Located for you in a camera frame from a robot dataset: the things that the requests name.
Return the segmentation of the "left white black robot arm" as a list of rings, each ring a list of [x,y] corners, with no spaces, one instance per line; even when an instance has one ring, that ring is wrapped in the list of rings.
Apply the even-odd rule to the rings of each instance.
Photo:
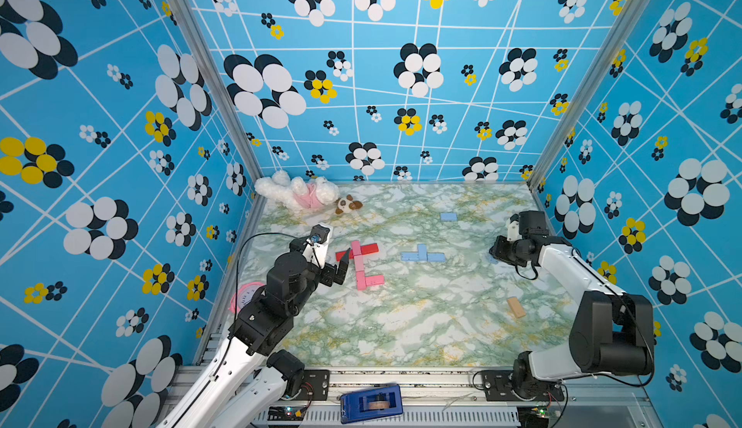
[[[237,313],[214,359],[162,427],[247,427],[282,397],[301,390],[305,365],[276,346],[320,285],[344,283],[351,250],[336,265],[330,230],[297,238],[267,273],[265,285]]]

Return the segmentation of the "pink block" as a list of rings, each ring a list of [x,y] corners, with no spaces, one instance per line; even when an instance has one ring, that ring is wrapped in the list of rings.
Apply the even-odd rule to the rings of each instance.
[[[362,254],[361,243],[359,241],[353,241],[351,244],[352,257],[356,258]]]
[[[355,263],[355,269],[357,273],[365,272],[364,261],[361,255],[354,256],[354,263]]]
[[[383,275],[369,275],[364,278],[364,281],[367,287],[381,286],[386,283],[386,279]]]
[[[357,271],[356,273],[356,281],[357,281],[357,290],[363,291],[367,288],[366,286],[366,279],[365,279],[365,272],[364,271]]]

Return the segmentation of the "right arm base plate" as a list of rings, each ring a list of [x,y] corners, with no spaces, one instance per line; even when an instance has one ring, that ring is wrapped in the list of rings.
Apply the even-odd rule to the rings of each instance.
[[[517,385],[508,370],[481,370],[473,383],[484,393],[488,402],[564,402],[565,394],[554,382],[525,379]]]

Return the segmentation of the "red block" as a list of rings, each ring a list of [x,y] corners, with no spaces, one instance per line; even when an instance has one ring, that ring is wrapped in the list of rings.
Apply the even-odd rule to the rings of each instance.
[[[351,250],[339,251],[335,254],[336,261],[340,262],[342,259],[347,258],[348,260],[354,259],[354,254]]]
[[[370,245],[364,245],[361,247],[361,254],[362,255],[371,255],[376,254],[380,251],[380,248],[377,244],[370,244]]]

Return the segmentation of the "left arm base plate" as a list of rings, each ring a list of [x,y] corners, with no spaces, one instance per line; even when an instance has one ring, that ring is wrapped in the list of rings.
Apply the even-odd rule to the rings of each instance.
[[[291,400],[297,401],[327,401],[330,389],[330,370],[306,369],[301,372],[301,379],[297,386],[298,392],[291,395]]]

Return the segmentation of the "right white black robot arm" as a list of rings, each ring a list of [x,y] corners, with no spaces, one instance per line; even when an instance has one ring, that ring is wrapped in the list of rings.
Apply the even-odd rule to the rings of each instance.
[[[544,213],[513,215],[507,234],[498,236],[490,254],[516,271],[530,268],[532,280],[542,273],[552,275],[578,305],[566,343],[516,358],[510,381],[518,397],[535,399],[558,383],[587,377],[606,377],[630,387],[651,382],[651,303],[599,275],[568,240],[551,234]]]

